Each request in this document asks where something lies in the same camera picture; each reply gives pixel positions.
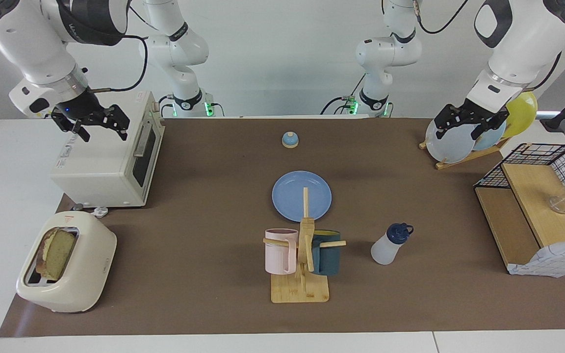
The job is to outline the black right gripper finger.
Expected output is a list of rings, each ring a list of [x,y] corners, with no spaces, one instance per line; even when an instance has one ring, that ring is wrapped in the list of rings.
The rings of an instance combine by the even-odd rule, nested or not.
[[[72,122],[62,113],[51,113],[51,118],[63,132],[72,132],[79,135],[85,142],[90,140],[90,134],[81,124],[81,120]]]
[[[130,119],[117,104],[110,105],[110,107],[101,110],[100,117],[101,127],[117,132],[122,141],[127,140]]]

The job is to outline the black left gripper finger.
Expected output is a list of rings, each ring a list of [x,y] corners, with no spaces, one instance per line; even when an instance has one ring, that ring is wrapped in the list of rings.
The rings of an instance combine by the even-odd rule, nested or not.
[[[452,129],[453,125],[456,123],[456,107],[452,104],[447,104],[440,110],[437,116],[435,116],[434,123],[437,128],[435,137],[442,139],[446,132]]]
[[[508,116],[509,112],[498,112],[489,118],[481,120],[481,123],[471,132],[471,138],[477,140],[487,130],[498,130]]]

